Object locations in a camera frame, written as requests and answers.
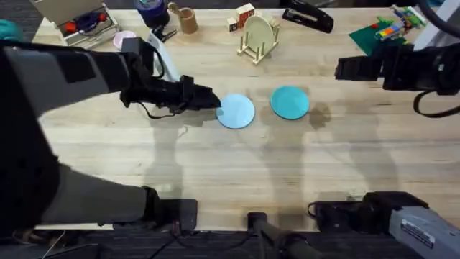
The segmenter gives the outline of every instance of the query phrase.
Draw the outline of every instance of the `toy block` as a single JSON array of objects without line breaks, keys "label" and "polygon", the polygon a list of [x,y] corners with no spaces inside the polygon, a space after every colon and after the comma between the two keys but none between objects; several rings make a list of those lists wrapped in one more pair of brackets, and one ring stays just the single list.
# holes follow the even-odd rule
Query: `toy block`
[{"label": "toy block", "polygon": [[238,19],[238,28],[244,27],[246,20],[254,15],[255,8],[252,4],[245,4],[244,6],[238,7],[236,9],[236,18]]},{"label": "toy block", "polygon": [[238,22],[235,20],[235,18],[227,19],[227,28],[229,29],[229,32],[234,32],[238,29]]}]

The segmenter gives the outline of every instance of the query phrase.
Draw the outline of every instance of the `stapler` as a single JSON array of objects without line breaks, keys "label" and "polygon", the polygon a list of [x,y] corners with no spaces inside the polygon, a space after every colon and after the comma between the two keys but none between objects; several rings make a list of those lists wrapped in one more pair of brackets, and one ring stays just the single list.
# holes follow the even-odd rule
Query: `stapler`
[{"label": "stapler", "polygon": [[334,19],[319,8],[301,0],[291,0],[282,18],[297,24],[331,33]]}]

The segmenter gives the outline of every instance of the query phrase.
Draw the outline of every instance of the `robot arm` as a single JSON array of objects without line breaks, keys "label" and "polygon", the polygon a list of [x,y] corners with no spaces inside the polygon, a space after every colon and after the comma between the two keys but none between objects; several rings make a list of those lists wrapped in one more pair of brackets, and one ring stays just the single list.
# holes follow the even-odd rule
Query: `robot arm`
[{"label": "robot arm", "polygon": [[212,89],[194,84],[191,77],[169,82],[160,79],[161,75],[153,76],[156,49],[140,38],[125,42],[124,53],[7,41],[0,46],[38,117],[51,109],[113,92],[121,92],[126,107],[132,102],[149,102],[167,106],[175,114],[220,106]]},{"label": "robot arm", "polygon": [[[149,102],[173,115],[220,106],[212,89],[191,77],[169,82],[153,76],[155,49],[140,38],[130,40],[137,44],[125,53],[0,41],[6,77],[0,95],[0,235],[43,223],[161,227],[173,221],[184,230],[194,228],[195,200],[160,200],[152,188],[112,183],[61,165],[37,121],[52,109],[113,92],[120,92],[126,107]],[[183,220],[180,208],[187,204],[190,216]]]}]

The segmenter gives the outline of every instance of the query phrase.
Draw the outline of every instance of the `blue disc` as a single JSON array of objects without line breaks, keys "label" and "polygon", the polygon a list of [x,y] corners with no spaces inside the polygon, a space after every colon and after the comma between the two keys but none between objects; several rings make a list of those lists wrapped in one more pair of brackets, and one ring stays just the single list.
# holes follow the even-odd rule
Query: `blue disc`
[{"label": "blue disc", "polygon": [[307,114],[310,102],[307,95],[295,86],[281,86],[270,98],[273,111],[284,119],[299,119]]},{"label": "blue disc", "polygon": [[216,110],[217,119],[230,129],[241,129],[254,119],[256,109],[249,98],[242,94],[229,94],[221,100],[221,108]]}]

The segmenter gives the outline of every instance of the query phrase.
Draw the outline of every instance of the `sticker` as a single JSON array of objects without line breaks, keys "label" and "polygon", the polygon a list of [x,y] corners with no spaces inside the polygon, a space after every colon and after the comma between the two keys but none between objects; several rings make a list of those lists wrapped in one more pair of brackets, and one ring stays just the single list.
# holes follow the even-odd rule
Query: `sticker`
[{"label": "sticker", "polygon": [[424,245],[433,249],[436,239],[434,236],[429,233],[421,230],[419,227],[415,226],[413,223],[403,219],[401,222],[401,229],[407,232],[409,235],[413,236],[418,241],[422,242]]}]

